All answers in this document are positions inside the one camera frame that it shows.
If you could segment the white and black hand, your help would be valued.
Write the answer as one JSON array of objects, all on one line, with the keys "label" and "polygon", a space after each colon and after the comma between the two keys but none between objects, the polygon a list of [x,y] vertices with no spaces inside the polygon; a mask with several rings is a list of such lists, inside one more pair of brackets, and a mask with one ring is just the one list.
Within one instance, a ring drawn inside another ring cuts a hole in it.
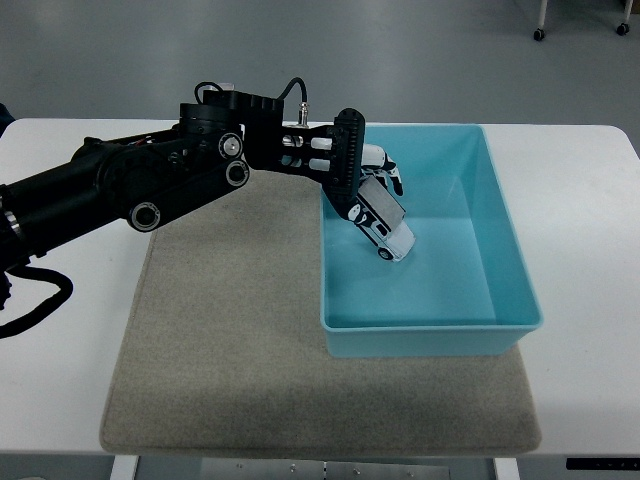
[{"label": "white and black hand", "polygon": [[397,196],[404,195],[399,168],[380,146],[364,142],[364,116],[353,108],[343,109],[328,129],[332,140],[329,179],[322,181],[322,189],[335,212],[344,220],[363,224],[370,219],[370,211],[359,199],[364,182],[376,180],[386,192],[389,188]]}]

